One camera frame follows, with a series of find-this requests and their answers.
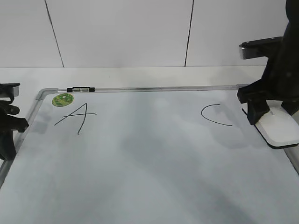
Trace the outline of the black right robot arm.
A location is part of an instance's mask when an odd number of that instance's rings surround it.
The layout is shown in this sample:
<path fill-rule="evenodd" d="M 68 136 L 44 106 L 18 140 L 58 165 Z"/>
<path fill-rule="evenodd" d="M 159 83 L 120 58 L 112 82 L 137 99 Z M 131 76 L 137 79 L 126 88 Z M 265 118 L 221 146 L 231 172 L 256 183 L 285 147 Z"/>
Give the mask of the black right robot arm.
<path fill-rule="evenodd" d="M 268 100 L 282 101 L 293 115 L 299 110 L 299 2 L 285 4 L 288 24 L 284 35 L 240 44 L 243 59 L 267 57 L 262 77 L 237 92 L 240 103 L 247 104 L 247 119 L 255 125 L 270 111 Z"/>

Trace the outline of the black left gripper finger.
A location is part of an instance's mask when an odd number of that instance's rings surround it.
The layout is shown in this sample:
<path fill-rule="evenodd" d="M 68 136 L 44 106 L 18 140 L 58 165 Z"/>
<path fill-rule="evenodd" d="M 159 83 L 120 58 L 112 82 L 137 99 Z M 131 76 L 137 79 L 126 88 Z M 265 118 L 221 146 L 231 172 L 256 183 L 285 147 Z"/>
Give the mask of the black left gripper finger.
<path fill-rule="evenodd" d="M 13 132 L 0 132 L 0 158 L 4 161 L 11 161 L 16 157 Z"/>

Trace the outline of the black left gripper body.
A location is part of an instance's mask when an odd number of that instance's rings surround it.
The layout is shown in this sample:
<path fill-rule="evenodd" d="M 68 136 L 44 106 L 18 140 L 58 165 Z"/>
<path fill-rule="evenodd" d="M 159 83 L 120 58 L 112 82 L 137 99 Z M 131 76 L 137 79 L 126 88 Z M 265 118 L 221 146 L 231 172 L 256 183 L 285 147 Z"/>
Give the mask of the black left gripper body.
<path fill-rule="evenodd" d="M 0 137 L 11 135 L 13 131 L 24 133 L 29 124 L 25 118 L 16 117 L 20 113 L 17 106 L 12 105 L 14 99 L 19 96 L 18 92 L 0 93 Z"/>

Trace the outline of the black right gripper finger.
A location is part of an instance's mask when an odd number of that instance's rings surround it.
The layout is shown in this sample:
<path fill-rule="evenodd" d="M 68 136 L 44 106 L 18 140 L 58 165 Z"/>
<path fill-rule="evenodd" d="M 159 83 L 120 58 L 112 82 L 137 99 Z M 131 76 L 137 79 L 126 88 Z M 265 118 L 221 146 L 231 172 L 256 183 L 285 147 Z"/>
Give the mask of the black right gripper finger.
<path fill-rule="evenodd" d="M 255 125 L 263 115 L 270 111 L 265 98 L 248 99 L 247 107 L 247 119 L 251 125 Z"/>
<path fill-rule="evenodd" d="M 289 114 L 294 115 L 299 110 L 298 101 L 283 101 L 281 104 L 282 108 Z"/>

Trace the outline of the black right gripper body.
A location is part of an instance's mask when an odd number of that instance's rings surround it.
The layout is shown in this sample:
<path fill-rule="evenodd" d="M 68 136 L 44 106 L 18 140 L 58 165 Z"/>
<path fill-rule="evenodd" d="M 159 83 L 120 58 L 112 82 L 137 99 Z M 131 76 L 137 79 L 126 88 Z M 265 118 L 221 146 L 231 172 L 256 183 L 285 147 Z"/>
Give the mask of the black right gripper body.
<path fill-rule="evenodd" d="M 286 96 L 272 91 L 270 89 L 270 85 L 261 79 L 239 88 L 237 92 L 237 97 L 241 104 L 247 103 L 250 99 L 276 100 L 286 102 L 295 102 L 299 100 L 299 96 Z"/>

